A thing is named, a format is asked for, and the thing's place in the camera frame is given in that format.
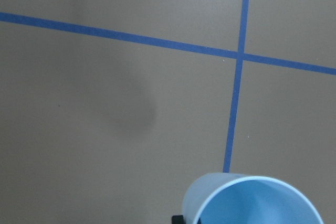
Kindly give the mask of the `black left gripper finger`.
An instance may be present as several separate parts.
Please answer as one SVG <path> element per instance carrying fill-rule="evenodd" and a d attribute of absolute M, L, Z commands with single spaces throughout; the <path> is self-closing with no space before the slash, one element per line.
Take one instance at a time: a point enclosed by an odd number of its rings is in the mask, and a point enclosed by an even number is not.
<path fill-rule="evenodd" d="M 171 217 L 171 224 L 185 224 L 183 215 L 174 215 Z"/>

